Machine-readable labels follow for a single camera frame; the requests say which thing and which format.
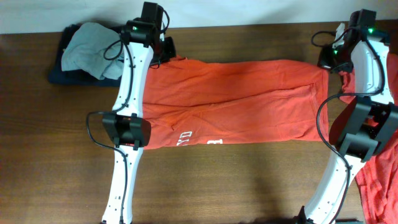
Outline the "red FRAM t-shirt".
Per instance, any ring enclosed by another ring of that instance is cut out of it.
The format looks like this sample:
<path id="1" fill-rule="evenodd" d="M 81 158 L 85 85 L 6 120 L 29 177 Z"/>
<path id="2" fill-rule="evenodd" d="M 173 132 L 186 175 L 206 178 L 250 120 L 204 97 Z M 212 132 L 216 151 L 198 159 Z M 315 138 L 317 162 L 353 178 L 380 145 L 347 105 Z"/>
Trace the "red FRAM t-shirt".
<path id="1" fill-rule="evenodd" d="M 149 149 L 196 144 L 319 141 L 328 73 L 293 60 L 205 63 L 176 58 L 148 72 Z"/>

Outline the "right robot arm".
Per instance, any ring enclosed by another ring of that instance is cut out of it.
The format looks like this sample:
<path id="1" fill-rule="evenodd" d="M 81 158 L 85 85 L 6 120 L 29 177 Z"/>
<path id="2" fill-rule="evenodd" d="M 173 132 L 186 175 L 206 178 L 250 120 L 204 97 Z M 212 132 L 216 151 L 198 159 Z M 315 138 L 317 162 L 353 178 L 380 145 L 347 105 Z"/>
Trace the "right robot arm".
<path id="1" fill-rule="evenodd" d="M 330 72 L 354 72 L 351 103 L 333 122 L 322 141 L 331 154 L 321 182 L 294 223 L 336 223 L 356 174 L 380 154 L 397 130 L 397 106 L 387 75 L 389 34 L 375 27 L 376 12 L 361 9 L 329 34 L 321 45 L 318 66 Z"/>

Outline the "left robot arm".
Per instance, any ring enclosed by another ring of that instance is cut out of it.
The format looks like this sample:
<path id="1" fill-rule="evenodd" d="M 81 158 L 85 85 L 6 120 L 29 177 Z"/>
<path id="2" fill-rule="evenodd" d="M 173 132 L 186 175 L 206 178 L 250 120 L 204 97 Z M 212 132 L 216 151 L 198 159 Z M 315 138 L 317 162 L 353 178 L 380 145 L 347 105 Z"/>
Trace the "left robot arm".
<path id="1" fill-rule="evenodd" d="M 121 30 L 124 53 L 118 97 L 102 124 L 114 151 L 114 169 L 109 199 L 102 223 L 132 223 L 132 198 L 137 167 L 150 139 L 150 122 L 143 118 L 147 72 L 175 56 L 172 38 L 165 37 L 168 14 L 154 2 L 143 4 L 141 16 L 127 21 Z"/>

